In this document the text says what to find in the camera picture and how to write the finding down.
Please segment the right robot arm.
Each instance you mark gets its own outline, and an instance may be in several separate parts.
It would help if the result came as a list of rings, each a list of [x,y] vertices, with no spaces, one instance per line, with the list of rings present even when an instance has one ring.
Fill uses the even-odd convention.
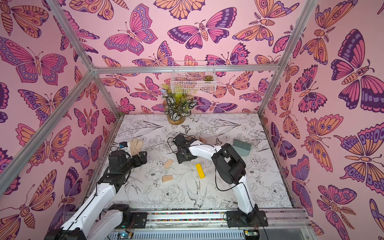
[[[247,184],[246,163],[232,145],[213,146],[183,134],[174,137],[172,143],[177,148],[173,153],[178,163],[190,162],[196,158],[210,160],[215,166],[215,172],[230,185],[227,191],[234,191],[238,209],[247,215],[256,210]]]

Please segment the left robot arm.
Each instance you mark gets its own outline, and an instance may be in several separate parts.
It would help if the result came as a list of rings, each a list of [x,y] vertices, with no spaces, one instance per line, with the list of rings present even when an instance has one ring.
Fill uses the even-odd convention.
[[[115,228],[134,224],[129,205],[113,204],[105,208],[127,183],[132,170],[148,162],[148,153],[131,156],[124,150],[116,150],[108,159],[109,166],[91,196],[68,221],[49,230],[45,240],[104,240]]]

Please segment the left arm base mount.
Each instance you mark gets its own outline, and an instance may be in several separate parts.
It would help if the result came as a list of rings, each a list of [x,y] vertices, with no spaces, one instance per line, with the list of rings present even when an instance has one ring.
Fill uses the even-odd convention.
[[[117,211],[118,214],[122,215],[122,220],[116,225],[118,229],[144,229],[148,220],[147,212],[133,211],[129,205],[125,204],[113,204],[107,210]]]

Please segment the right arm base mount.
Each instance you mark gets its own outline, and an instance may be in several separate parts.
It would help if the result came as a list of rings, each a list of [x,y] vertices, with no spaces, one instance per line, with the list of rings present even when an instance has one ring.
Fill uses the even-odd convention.
[[[269,226],[265,211],[261,211],[257,204],[254,205],[248,214],[238,209],[237,211],[227,211],[225,217],[230,228]]]

